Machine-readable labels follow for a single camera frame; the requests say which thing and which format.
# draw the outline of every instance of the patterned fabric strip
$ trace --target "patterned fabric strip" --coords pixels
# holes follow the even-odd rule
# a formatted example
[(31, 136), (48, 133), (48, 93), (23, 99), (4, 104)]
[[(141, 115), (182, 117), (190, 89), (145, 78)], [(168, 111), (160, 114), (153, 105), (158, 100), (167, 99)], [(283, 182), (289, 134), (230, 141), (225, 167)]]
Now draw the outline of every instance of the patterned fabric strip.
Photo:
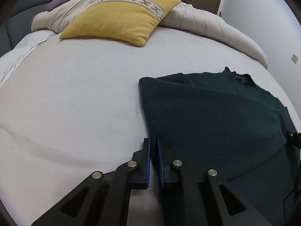
[(152, 12), (154, 15), (156, 15), (159, 22), (165, 15), (162, 8), (160, 8), (156, 3), (154, 3), (150, 0), (98, 0), (92, 6), (100, 4), (100, 3), (104, 3), (104, 2), (116, 2), (116, 1), (117, 2), (129, 2), (129, 3), (134, 3), (134, 4), (138, 4), (140, 6), (143, 6), (146, 9), (148, 9), (150, 12)]

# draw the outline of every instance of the dark green garment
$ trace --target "dark green garment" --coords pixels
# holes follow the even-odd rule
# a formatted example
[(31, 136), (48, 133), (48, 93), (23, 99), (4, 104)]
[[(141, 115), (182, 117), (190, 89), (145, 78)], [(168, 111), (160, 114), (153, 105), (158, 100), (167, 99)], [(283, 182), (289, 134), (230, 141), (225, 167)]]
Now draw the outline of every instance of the dark green garment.
[[(294, 187), (299, 150), (285, 146), (282, 130), (296, 129), (277, 98), (228, 68), (145, 77), (139, 86), (152, 144), (159, 138), (192, 169), (216, 169), (274, 226), (284, 222), (282, 202)], [(154, 146), (152, 159), (156, 166)], [(291, 207), (289, 199), (288, 214)], [(165, 225), (176, 220), (165, 217)]]

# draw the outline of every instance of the headboard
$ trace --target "headboard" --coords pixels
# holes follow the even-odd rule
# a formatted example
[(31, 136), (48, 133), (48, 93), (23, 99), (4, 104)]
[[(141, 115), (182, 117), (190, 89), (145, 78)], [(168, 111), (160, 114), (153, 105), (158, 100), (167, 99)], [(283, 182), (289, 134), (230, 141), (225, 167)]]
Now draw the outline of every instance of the headboard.
[(0, 57), (12, 50), (26, 36), (32, 17), (43, 11), (52, 0), (18, 0), (9, 18), (0, 27)]

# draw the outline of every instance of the wall socket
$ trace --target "wall socket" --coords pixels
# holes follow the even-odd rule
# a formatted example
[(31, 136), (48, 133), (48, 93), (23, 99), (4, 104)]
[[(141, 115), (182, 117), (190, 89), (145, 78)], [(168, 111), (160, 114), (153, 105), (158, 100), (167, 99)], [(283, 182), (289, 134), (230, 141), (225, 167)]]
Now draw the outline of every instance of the wall socket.
[(292, 61), (294, 61), (295, 63), (297, 63), (298, 57), (296, 56), (296, 54), (293, 54)]

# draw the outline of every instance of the metal screw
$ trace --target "metal screw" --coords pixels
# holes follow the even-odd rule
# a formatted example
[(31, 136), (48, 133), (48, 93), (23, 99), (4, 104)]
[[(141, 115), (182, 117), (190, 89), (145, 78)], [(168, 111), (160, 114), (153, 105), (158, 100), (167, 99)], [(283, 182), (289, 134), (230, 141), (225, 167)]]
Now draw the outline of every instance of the metal screw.
[(217, 171), (214, 170), (214, 169), (210, 169), (210, 170), (208, 171), (208, 174), (209, 174), (210, 176), (216, 176), (216, 175), (217, 175)]
[(135, 166), (137, 166), (137, 162), (136, 161), (129, 161), (128, 166), (129, 167), (135, 167)]
[(176, 167), (179, 167), (179, 166), (182, 166), (182, 165), (183, 165), (183, 162), (180, 161), (180, 160), (174, 160), (174, 161), (173, 161), (173, 164), (174, 164)]
[(92, 177), (93, 177), (94, 179), (99, 179), (99, 178), (101, 178), (101, 176), (102, 176), (101, 172), (94, 172), (94, 173), (92, 174)]

